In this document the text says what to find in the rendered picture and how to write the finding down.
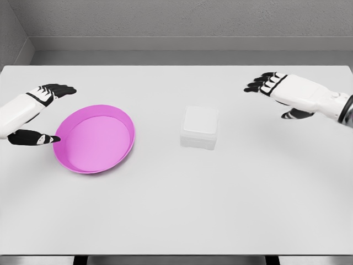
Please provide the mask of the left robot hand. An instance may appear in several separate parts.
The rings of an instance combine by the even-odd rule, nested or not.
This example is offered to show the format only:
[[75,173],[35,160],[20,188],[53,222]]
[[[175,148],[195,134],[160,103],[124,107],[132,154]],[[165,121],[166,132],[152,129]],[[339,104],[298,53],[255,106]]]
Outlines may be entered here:
[[76,92],[74,87],[54,83],[20,94],[0,107],[0,139],[19,146],[40,146],[61,141],[56,135],[24,130],[22,126],[36,118],[55,100]]

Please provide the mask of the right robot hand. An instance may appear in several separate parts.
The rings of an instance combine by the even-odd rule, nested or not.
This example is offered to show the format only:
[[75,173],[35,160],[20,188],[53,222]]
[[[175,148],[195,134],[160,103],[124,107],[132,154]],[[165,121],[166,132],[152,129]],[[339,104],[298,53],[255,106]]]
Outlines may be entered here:
[[343,105],[336,94],[326,87],[306,78],[279,72],[263,73],[247,84],[245,92],[260,93],[291,109],[282,114],[283,119],[305,119],[315,113],[338,120]]

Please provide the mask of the white translucent lidded box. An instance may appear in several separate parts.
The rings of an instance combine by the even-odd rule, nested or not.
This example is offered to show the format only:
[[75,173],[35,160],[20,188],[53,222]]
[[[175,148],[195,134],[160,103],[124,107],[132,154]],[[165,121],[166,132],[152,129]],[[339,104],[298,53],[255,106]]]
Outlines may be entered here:
[[217,142],[219,111],[189,105],[185,108],[180,128],[180,144],[214,150]]

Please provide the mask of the pink round plate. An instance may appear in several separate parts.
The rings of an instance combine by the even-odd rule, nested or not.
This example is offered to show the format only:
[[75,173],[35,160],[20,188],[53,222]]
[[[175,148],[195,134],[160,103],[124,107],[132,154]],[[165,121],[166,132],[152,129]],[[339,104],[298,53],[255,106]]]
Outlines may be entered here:
[[70,171],[94,174],[109,170],[131,151],[136,129],[123,110],[91,105],[69,115],[58,127],[53,144],[58,162]]

